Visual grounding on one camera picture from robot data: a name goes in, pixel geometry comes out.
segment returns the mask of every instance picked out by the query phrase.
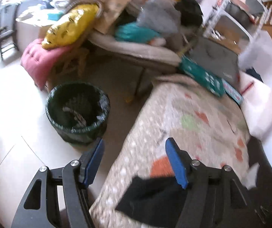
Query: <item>white tile floor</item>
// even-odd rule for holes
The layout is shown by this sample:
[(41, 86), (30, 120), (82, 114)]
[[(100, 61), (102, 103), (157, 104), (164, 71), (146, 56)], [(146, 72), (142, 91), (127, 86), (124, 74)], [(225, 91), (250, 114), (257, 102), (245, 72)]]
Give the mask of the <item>white tile floor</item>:
[[(5, 228), (11, 226), (19, 202), (40, 166), (63, 167), (87, 150), (64, 142), (50, 125), (45, 114), (47, 93), (40, 91), (19, 65), (20, 56), (10, 50), (4, 54), (4, 62), (0, 62), (0, 222)], [(90, 186), (92, 200), (99, 194), (146, 100), (144, 97), (131, 105), (124, 101), (140, 70), (112, 59), (87, 67), (86, 80), (108, 93), (111, 103), (104, 135), (105, 155)], [(64, 208), (63, 199), (60, 208)]]

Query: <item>blue fabric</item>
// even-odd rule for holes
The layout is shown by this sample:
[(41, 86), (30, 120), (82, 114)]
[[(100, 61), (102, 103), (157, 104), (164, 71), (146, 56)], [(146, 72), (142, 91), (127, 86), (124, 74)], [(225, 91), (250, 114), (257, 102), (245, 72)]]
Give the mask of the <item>blue fabric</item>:
[(48, 13), (47, 17), (49, 20), (58, 21), (63, 16), (63, 12)]
[(146, 44), (153, 38), (160, 38), (160, 34), (146, 27), (139, 27), (136, 22), (119, 26), (115, 32), (117, 41), (127, 41)]

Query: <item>wooden chair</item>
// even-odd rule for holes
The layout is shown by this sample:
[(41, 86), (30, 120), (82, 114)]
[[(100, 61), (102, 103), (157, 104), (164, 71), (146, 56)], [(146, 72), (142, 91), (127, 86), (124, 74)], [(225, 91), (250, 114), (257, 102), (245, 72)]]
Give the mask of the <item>wooden chair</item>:
[[(6, 23), (7, 25), (5, 27), (0, 28), (0, 56), (1, 60), (3, 60), (3, 53), (15, 48), (16, 50), (19, 50), (17, 47), (17, 39), (16, 39), (16, 17), (17, 17), (17, 11), (19, 8), (20, 3), (11, 4), (9, 6), (5, 6), (3, 8), (4, 10), (4, 19), (8, 21), (9, 23)], [(12, 38), (12, 42), (10, 42), (7, 45), (2, 45), (2, 42)]]

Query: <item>blue item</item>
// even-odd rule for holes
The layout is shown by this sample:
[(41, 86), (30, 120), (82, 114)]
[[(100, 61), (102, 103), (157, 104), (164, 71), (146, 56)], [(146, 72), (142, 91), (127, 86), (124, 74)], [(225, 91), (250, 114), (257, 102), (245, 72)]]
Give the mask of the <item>blue item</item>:
[(58, 21), (63, 16), (63, 12), (48, 13), (47, 18), (52, 21)]
[(243, 102), (243, 97), (224, 79), (222, 80), (222, 83), (225, 92), (240, 106)]
[(127, 41), (146, 44), (154, 38), (160, 38), (160, 34), (152, 29), (139, 27), (136, 22), (119, 26), (115, 32), (117, 41)]
[(98, 167), (102, 160), (103, 153), (105, 152), (105, 143), (102, 139), (96, 140), (96, 147), (89, 151), (87, 154), (82, 155), (84, 158), (90, 157), (88, 159), (88, 164), (85, 167), (85, 174), (83, 179), (83, 185), (87, 188), (94, 182)]
[(180, 159), (178, 152), (181, 150), (173, 138), (168, 138), (166, 140), (165, 151), (174, 171), (176, 181), (182, 186), (183, 189), (186, 189), (189, 184), (187, 179), (187, 168), (184, 162)]

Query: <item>trash bin liner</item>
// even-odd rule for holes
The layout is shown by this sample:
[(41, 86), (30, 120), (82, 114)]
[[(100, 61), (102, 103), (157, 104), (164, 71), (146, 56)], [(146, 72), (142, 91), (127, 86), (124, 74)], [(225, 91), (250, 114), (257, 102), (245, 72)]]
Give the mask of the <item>trash bin liner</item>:
[[(46, 102), (46, 115), (52, 126), (63, 140), (76, 144), (86, 145), (102, 137), (109, 111), (108, 95), (81, 81), (56, 86)], [(78, 116), (85, 122), (80, 123)]]

